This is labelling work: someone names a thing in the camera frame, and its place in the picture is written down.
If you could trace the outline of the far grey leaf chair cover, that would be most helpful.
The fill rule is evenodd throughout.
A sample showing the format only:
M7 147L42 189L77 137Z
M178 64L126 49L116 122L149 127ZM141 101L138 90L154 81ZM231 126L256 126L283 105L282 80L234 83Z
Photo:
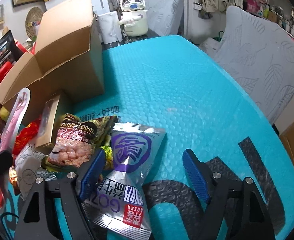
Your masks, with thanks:
M159 36L177 35L184 0L145 0L148 28Z

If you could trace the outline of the nutritious cereal snack bag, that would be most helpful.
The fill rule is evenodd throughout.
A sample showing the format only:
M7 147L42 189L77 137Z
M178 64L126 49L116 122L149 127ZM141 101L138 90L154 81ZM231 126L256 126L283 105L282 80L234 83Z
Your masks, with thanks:
M49 172L75 171L94 156L95 150L105 151L104 170L113 168L111 131L118 116L103 116L81 121L75 115L66 114L59 125L55 145L42 159L41 167Z

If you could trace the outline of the left hanging tote bag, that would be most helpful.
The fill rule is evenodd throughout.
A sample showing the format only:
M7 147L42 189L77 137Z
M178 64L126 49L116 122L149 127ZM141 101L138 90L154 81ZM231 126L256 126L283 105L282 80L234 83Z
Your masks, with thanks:
M218 10L218 0L200 0L201 11L212 13Z

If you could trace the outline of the woven round mat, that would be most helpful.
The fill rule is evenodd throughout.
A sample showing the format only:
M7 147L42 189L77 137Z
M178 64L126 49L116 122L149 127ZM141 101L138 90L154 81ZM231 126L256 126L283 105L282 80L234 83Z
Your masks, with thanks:
M37 26L40 25L44 12L39 7L32 7L27 13L25 20L25 30L27 36L32 40L37 39Z

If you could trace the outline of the open cardboard box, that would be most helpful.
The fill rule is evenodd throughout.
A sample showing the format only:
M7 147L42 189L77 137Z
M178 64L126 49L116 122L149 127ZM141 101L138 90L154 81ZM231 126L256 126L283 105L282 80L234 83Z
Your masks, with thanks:
M27 52L0 83L0 103L11 111L20 90L30 103L22 123L43 112L63 92L72 103L104 93L102 46L91 0L65 0L43 14L35 52Z

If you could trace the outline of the grey leaf chair cover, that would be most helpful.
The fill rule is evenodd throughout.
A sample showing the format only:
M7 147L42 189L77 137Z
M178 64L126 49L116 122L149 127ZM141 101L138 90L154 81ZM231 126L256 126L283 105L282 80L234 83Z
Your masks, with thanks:
M159 36L177 35L184 0L145 0L148 28Z
M294 96L291 37L276 23L230 6L214 60L274 124Z

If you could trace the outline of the white cartoon kettle bottle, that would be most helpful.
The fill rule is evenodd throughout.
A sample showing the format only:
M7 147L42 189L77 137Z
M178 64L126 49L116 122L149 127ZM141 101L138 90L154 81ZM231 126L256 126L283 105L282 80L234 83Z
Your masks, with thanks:
M145 0L120 0L122 11L118 24L123 25L129 37L139 37L147 34L147 10Z

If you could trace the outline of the white bread drawing packet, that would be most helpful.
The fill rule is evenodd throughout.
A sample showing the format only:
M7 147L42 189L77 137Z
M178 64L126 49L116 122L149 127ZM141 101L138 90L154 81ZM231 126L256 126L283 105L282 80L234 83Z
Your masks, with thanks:
M26 200L37 178L45 181L56 180L54 172L49 172L41 167L45 155L35 150L34 144L28 143L15 159L15 171L18 177L20 196Z

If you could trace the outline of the black standing pouch bag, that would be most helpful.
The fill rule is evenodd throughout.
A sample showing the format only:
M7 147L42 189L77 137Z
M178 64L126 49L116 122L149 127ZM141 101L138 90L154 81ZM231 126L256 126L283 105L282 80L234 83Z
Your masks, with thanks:
M0 67L7 61L16 63L22 55L23 52L16 46L12 32L9 30L0 39Z

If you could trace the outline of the small red gold candy packet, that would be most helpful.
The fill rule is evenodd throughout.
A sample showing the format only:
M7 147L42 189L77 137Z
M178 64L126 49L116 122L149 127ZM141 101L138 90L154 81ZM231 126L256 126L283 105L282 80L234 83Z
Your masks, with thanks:
M12 166L9 169L9 181L15 189L18 189L18 176L15 168Z

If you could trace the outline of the pink white snack stick packet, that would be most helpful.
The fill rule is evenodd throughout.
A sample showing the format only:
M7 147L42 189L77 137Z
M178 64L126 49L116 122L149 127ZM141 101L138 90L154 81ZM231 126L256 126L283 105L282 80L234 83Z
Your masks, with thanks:
M1 135L0 152L8 151L12 153L16 136L30 103L30 98L31 92L28 88L23 88L18 93L15 104L6 122L5 129Z

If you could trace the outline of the yellow green lemon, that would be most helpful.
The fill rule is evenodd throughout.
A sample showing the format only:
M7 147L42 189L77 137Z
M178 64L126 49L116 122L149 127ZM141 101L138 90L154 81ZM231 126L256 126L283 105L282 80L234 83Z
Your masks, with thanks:
M0 108L0 118L6 122L8 120L8 117L9 117L9 111L2 106Z

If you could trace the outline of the small window gift box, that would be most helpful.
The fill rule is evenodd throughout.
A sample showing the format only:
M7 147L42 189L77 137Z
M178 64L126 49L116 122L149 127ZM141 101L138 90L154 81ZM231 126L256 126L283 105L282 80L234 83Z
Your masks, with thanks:
M56 94L45 103L41 116L35 149L45 155L50 154L56 142L59 125L65 114L64 95Z

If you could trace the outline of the teal bubble mailer mat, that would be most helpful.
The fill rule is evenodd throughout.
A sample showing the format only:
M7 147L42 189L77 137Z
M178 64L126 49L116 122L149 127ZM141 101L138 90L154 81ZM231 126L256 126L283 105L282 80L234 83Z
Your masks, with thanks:
M182 153L232 178L250 176L267 203L277 239L294 228L294 166L268 120L236 81L181 36L150 38L104 50L93 62L104 71L104 93L81 61L58 68L52 81L32 91L45 103L64 89L88 120L116 114L166 130L145 181L152 239L196 239L204 204L192 192Z

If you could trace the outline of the near grey leaf chair cover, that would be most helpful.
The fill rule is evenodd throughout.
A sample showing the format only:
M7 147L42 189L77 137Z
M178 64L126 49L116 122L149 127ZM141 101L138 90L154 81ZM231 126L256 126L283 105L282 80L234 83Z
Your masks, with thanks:
M214 60L274 124L294 96L291 37L276 23L230 6Z

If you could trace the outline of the silver purple triangular snack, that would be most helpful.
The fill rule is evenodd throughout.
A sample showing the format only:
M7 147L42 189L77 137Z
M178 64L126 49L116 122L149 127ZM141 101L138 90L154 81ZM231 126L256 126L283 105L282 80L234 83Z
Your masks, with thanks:
M111 133L113 170L83 204L88 220L129 239L152 233L142 185L154 164L165 129L114 124Z

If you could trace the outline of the hanging tote bag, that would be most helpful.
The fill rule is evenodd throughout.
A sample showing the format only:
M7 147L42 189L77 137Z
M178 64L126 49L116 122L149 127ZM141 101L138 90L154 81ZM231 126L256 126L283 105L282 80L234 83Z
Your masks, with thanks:
M218 10L218 0L200 0L201 11L212 13Z
M235 6L235 7L238 7L238 8L242 9L242 6L238 5L236 3L236 0L226 0L226 1L222 1L222 10L221 10L221 12L227 12L228 7L230 7L230 6Z

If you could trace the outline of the right hanging tote bag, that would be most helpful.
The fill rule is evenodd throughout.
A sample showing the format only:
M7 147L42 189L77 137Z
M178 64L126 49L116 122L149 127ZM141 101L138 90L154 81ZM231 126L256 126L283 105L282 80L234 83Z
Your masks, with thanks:
M230 6L235 6L235 7L238 7L238 8L242 9L242 6L238 5L236 3L236 0L226 0L226 1L222 1L222 10L221 10L221 12L227 12L228 7L230 7Z

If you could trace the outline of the red chinese snack packet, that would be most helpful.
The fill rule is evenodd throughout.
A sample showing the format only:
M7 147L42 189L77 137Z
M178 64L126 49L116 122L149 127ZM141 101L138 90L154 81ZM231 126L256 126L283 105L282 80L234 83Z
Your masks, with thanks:
M23 148L37 136L41 122L41 115L31 121L20 133L16 136L12 155L17 157Z

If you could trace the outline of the white paper towel roll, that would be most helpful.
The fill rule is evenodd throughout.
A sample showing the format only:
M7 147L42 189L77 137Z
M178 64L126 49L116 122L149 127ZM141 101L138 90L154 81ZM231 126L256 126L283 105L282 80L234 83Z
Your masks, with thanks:
M123 36L116 11L98 15L98 23L104 44L122 42Z

